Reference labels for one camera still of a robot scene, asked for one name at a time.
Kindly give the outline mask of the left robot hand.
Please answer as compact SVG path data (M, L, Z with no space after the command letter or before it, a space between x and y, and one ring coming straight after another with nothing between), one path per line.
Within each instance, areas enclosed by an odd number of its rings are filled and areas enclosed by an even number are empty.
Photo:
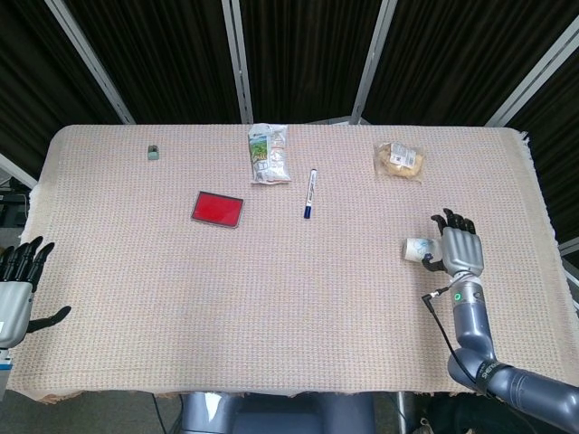
M52 316L31 319L33 301L43 268L55 244L39 247L39 236L1 252L1 350L18 346L27 335L56 326L71 312L64 306Z

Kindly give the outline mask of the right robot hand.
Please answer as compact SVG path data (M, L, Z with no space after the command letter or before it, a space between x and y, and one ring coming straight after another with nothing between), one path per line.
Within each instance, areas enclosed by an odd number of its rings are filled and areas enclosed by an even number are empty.
M455 277L469 272L479 277L484 270L482 244L472 220L444 208L443 215L434 214L431 220L440 232L441 259L434 260L427 253L421 263L430 272L444 271Z

